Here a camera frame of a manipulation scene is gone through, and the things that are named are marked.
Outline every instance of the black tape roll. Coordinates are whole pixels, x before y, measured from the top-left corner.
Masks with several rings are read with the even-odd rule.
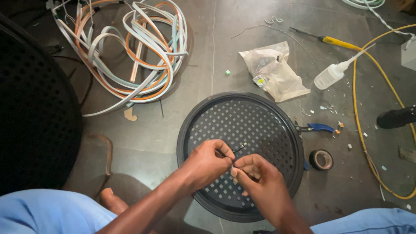
[[[319,155],[322,155],[325,158],[325,165],[318,163],[317,157]],[[334,165],[334,159],[332,158],[332,155],[324,149],[317,149],[312,151],[309,154],[309,162],[312,167],[318,171],[329,170]]]

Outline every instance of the person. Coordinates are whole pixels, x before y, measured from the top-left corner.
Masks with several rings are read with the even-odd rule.
[[[154,233],[155,224],[179,200],[213,182],[235,156],[222,140],[208,140],[159,186],[128,207],[110,188],[103,205],[82,194],[33,189],[0,197],[1,233]],[[415,215],[401,209],[368,209],[309,227],[296,211],[282,174],[258,154],[234,162],[231,174],[279,233],[415,233]],[[247,174],[258,179],[253,181]]]

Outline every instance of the white plastic bottle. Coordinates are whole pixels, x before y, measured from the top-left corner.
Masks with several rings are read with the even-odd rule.
[[[342,79],[344,77],[344,71],[348,68],[349,64],[374,45],[375,44],[372,44],[367,47],[365,50],[361,51],[348,61],[339,64],[331,64],[323,72],[321,72],[321,74],[315,77],[314,83],[316,87],[320,90],[324,90],[335,84],[338,80]]]

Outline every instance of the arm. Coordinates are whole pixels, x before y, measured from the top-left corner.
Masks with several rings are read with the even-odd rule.
[[[231,170],[235,182],[245,189],[243,196],[250,195],[261,214],[279,233],[312,234],[293,205],[279,170],[258,154],[244,156],[235,162]],[[254,182],[247,174],[256,179]]]
[[[148,234],[179,200],[210,184],[226,172],[234,159],[231,149],[222,140],[204,141],[157,188],[97,233]]]

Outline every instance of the clear plastic bag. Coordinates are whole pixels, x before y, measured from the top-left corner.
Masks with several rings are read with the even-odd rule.
[[[302,85],[302,79],[287,64],[287,42],[239,53],[253,76],[253,81],[262,90],[270,93],[275,102],[311,92]]]

